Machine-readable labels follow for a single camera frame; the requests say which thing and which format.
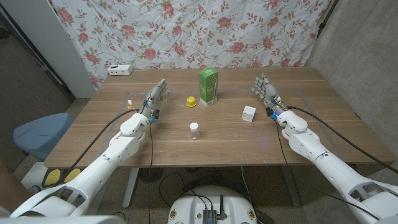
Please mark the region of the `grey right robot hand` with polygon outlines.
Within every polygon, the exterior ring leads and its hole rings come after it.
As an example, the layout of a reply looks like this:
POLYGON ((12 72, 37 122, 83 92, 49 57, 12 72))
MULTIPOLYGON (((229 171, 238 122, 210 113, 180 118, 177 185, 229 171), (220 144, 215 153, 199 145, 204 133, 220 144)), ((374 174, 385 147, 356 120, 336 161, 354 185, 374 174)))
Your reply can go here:
POLYGON ((287 111, 279 92, 265 73, 261 73, 261 77, 255 78, 254 88, 251 91, 263 101, 267 116, 273 120, 276 120, 281 113, 287 111))

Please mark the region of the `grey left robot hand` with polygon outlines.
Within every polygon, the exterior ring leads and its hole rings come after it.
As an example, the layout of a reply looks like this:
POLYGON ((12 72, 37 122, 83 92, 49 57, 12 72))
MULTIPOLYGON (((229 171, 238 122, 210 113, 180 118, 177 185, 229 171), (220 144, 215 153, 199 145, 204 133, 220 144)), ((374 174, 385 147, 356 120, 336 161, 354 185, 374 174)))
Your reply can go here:
POLYGON ((170 91, 168 91, 166 79, 162 79, 151 89, 151 91, 148 92, 139 113, 143 114, 147 118, 154 117, 155 119, 158 119, 160 107, 169 95, 170 91))

